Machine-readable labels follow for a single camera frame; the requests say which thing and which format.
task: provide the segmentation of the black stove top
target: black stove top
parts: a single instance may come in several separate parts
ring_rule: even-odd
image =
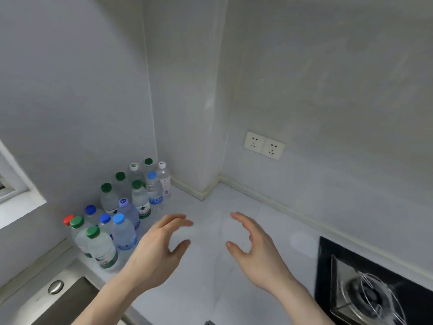
[[[433,325],[433,292],[321,237],[315,299],[336,325]]]

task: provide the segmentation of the electrical outlet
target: electrical outlet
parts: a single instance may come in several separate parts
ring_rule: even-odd
[[[262,155],[265,155],[267,157],[279,161],[281,155],[283,155],[284,148],[286,148],[286,145],[283,144],[282,142],[266,138],[262,149]]]
[[[265,139],[266,138],[264,136],[260,136],[259,134],[248,131],[246,132],[244,147],[246,149],[252,150],[253,152],[261,153]]]

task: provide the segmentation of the kitchen sink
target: kitchen sink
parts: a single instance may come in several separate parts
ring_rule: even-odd
[[[79,260],[57,274],[24,303],[7,321],[8,325],[70,325],[90,304],[103,280]],[[118,324],[151,325],[133,307]]]

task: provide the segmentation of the stove burner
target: stove burner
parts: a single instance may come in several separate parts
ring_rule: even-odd
[[[375,281],[367,283],[357,277],[347,282],[346,290],[352,304],[366,317],[376,319],[390,308],[388,296]]]

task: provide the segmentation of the blue bottle cap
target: blue bottle cap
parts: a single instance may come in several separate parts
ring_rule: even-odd
[[[101,220],[103,224],[108,224],[111,220],[111,216],[108,213],[104,213],[99,217],[99,220]]]
[[[147,174],[147,177],[148,177],[149,179],[155,179],[155,178],[156,178],[156,172],[155,172],[155,171],[150,171],[150,172]]]
[[[113,217],[113,221],[115,224],[123,224],[125,216],[122,213],[118,213]]]
[[[119,206],[127,206],[129,204],[129,201],[127,198],[121,198],[119,200]]]
[[[87,215],[92,215],[95,212],[96,212],[96,206],[94,206],[94,205],[86,206],[86,214]]]

